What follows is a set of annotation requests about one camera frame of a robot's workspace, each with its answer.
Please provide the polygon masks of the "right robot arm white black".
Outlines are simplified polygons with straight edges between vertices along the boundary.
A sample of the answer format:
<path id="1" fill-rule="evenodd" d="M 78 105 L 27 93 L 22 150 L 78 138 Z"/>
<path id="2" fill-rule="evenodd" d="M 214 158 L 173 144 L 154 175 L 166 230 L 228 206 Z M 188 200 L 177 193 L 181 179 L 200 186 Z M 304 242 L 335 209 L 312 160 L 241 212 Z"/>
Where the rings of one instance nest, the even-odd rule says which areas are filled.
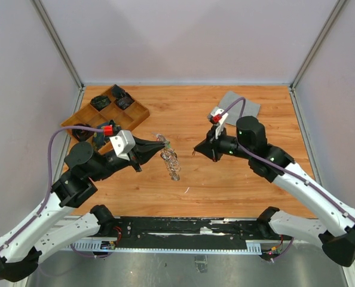
<path id="1" fill-rule="evenodd" d="M 265 127 L 255 117 L 241 117 L 236 135 L 229 136 L 225 117 L 211 116 L 212 124 L 196 152 L 217 162 L 223 155 L 248 160 L 255 174 L 286 190 L 306 206 L 316 219 L 293 216 L 268 207 L 258 218 L 257 232 L 263 239 L 286 235 L 322 249 L 333 262 L 349 267 L 355 261 L 355 208 L 333 196 L 283 149 L 267 141 Z"/>

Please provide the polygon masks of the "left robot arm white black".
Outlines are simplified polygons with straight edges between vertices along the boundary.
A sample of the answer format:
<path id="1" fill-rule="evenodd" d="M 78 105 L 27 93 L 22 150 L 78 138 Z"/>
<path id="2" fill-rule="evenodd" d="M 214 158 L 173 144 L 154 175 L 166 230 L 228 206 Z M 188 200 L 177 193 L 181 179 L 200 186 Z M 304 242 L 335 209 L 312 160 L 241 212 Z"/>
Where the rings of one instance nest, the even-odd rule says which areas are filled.
<path id="1" fill-rule="evenodd" d="M 141 172 L 165 145 L 133 137 L 125 130 L 112 136 L 113 149 L 99 154 L 88 142 L 75 144 L 65 157 L 67 171 L 50 185 L 45 198 L 10 232 L 0 237 L 0 280 L 18 282 L 58 250 L 88 236 L 110 235 L 114 217 L 103 204 L 96 205 L 69 225 L 51 228 L 96 191 L 95 182 L 132 167 Z"/>

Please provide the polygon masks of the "metal disc keyring holder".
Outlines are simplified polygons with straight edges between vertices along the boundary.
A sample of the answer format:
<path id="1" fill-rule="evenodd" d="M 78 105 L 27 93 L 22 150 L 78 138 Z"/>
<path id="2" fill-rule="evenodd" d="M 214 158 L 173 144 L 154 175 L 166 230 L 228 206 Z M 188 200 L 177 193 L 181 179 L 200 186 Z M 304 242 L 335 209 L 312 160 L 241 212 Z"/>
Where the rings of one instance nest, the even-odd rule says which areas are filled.
<path id="1" fill-rule="evenodd" d="M 170 142 L 162 134 L 157 133 L 156 137 L 157 141 L 160 141 L 164 144 L 164 148 L 161 150 L 160 156 L 164 160 L 171 180 L 179 181 L 180 164 L 175 150 L 171 147 Z"/>

